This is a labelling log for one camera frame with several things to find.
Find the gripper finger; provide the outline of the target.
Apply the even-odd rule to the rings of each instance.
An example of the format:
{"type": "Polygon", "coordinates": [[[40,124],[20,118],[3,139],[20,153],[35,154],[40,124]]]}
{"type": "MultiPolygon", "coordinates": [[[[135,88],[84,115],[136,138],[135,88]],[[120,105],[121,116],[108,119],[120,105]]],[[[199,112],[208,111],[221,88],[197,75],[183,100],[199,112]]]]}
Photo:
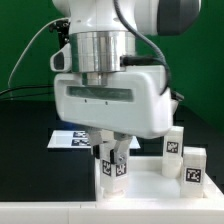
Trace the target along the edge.
{"type": "Polygon", "coordinates": [[[132,137],[128,134],[114,133],[114,140],[115,146],[110,151],[110,162],[113,165],[122,165],[127,162],[132,137]]]}
{"type": "Polygon", "coordinates": [[[96,128],[87,129],[87,138],[91,146],[91,154],[96,158],[100,158],[100,145],[103,143],[102,130],[96,128]]]}

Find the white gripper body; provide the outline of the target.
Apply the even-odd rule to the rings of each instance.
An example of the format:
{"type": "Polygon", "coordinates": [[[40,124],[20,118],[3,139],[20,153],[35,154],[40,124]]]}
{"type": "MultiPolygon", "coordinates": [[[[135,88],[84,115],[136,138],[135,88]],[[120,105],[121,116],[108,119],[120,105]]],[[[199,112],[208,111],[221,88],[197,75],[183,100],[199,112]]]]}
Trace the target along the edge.
{"type": "Polygon", "coordinates": [[[109,73],[107,85],[85,86],[79,73],[55,77],[56,108],[61,120],[145,139],[165,135],[173,125],[165,68],[128,66],[109,73]]]}

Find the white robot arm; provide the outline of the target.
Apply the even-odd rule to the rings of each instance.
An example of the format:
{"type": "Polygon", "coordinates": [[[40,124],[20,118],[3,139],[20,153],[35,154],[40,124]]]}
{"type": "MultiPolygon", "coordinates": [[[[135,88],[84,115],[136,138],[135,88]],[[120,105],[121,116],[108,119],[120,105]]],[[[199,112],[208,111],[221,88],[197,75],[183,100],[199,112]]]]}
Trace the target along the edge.
{"type": "Polygon", "coordinates": [[[51,58],[59,117],[86,127],[92,146],[113,134],[109,162],[126,162],[132,137],[165,135],[180,94],[169,87],[160,49],[139,56],[135,42],[185,32],[201,0],[53,0],[68,20],[68,42],[51,58]]]}

